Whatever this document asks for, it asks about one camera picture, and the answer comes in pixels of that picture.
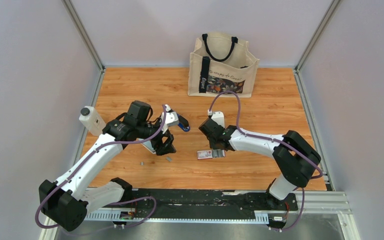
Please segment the red white staple box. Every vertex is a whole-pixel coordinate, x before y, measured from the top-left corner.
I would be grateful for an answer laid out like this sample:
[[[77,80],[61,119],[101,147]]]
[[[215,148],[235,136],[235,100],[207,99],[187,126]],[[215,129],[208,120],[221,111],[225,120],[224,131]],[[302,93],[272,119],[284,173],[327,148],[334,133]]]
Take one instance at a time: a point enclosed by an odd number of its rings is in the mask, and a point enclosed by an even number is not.
[[[213,158],[213,151],[212,150],[199,150],[197,151],[197,159],[198,160],[206,160],[206,159],[212,159]]]

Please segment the blue black stapler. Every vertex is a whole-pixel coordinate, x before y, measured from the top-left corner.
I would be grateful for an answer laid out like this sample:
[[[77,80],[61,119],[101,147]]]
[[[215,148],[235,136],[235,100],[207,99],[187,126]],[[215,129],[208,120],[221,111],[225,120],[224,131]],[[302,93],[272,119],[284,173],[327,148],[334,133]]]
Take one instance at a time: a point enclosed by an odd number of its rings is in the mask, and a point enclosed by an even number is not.
[[[178,114],[178,126],[184,131],[189,132],[191,130],[189,121],[183,117],[182,115]]]

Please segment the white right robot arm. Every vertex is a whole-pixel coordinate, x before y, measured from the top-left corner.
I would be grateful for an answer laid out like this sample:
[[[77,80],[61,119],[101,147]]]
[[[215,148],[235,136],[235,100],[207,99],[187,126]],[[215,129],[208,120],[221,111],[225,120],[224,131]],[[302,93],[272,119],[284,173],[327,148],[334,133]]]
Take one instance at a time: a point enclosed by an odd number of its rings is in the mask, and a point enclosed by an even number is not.
[[[208,118],[198,128],[213,150],[251,152],[274,159],[281,174],[268,187],[266,205],[279,209],[289,193],[305,188],[311,179],[321,178],[321,156],[296,131],[270,135],[243,130],[229,125],[224,127]]]

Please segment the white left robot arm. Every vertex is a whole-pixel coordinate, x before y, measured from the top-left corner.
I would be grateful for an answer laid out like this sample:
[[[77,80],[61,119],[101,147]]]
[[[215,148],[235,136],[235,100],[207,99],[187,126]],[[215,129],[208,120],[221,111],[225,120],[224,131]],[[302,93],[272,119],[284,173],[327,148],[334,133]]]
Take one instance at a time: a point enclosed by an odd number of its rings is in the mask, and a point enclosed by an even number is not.
[[[157,156],[173,154],[174,136],[169,128],[179,124],[178,114],[167,104],[162,113],[151,121],[152,107],[133,101],[127,112],[109,121],[96,142],[68,171],[54,181],[44,180],[39,186],[40,204],[34,220],[38,227],[62,227],[75,230],[87,214],[105,206],[128,207],[137,201],[131,184],[115,177],[107,184],[89,189],[101,170],[129,145],[142,144]]]

